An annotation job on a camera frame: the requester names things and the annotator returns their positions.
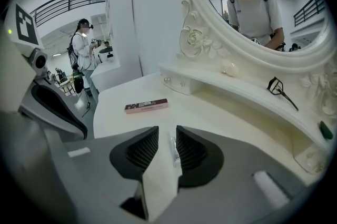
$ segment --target railing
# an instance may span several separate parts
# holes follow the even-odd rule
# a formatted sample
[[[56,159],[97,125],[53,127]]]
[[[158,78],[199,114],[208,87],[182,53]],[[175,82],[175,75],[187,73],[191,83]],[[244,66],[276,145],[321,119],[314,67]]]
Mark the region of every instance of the railing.
[[[322,12],[324,9],[324,0],[309,0],[309,2],[294,15],[295,27]]]
[[[35,18],[36,26],[40,26],[50,19],[72,9],[103,2],[105,0],[50,0],[32,11],[31,15]]]

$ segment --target white t-shirt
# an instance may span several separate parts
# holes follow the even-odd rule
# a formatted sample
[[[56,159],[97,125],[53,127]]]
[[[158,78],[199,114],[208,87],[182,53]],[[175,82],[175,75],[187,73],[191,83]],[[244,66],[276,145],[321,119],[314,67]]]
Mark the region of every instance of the white t-shirt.
[[[76,32],[73,37],[73,49],[76,55],[78,55],[79,70],[94,70],[97,67],[97,62],[94,53],[90,56],[90,46],[86,37],[81,33]]]
[[[265,46],[270,35],[282,28],[281,14],[276,0],[227,0],[231,25],[239,26],[240,33],[247,38],[256,38]]]

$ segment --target mirror frame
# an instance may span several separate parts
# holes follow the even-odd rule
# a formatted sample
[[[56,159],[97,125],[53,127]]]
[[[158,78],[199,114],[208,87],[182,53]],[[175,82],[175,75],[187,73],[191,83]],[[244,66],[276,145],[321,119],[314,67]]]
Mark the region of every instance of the mirror frame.
[[[210,0],[192,1],[206,24],[229,51],[234,51],[263,67],[286,73],[309,72],[326,64],[337,51],[336,28],[328,9],[323,29],[310,47],[296,52],[279,52],[254,43],[231,28]]]

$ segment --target woman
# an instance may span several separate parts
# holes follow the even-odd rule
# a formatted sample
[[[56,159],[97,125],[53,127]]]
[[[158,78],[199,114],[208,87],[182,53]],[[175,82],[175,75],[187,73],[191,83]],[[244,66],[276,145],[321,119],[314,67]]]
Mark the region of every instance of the woman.
[[[82,19],[78,22],[77,29],[72,38],[72,44],[75,54],[78,56],[77,64],[78,70],[83,72],[88,84],[90,86],[91,93],[94,100],[98,103],[98,91],[91,80],[90,76],[97,67],[97,62],[93,54],[93,48],[96,48],[97,44],[92,43],[89,45],[87,38],[83,34],[89,33],[89,21]]]

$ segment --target small box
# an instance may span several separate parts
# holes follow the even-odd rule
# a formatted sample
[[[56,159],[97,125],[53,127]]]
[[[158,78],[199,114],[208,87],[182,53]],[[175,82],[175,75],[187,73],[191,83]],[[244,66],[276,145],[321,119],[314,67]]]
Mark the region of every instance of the small box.
[[[129,104],[125,106],[125,112],[127,114],[136,112],[146,112],[167,108],[168,106],[169,103],[167,102],[167,99],[154,100],[154,101],[141,102],[137,104]]]

